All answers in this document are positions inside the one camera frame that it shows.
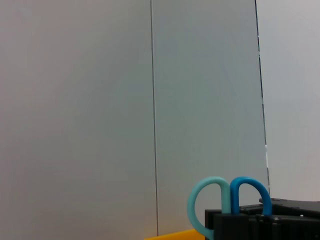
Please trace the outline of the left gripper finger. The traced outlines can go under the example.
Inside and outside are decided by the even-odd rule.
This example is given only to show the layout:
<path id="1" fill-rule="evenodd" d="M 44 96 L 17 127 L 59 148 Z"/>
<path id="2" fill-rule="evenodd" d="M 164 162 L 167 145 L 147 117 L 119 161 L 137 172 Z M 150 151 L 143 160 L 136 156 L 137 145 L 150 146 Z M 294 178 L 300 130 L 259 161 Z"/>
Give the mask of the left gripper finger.
<path id="1" fill-rule="evenodd" d="M 222 213 L 221 210 L 206 209 L 205 227 L 213 230 L 205 240 L 250 240 L 250 221 L 247 214 Z"/>
<path id="2" fill-rule="evenodd" d="M 243 205 L 250 240 L 318 240 L 320 202 L 272 198 L 272 216 L 262 216 L 263 204 Z"/>

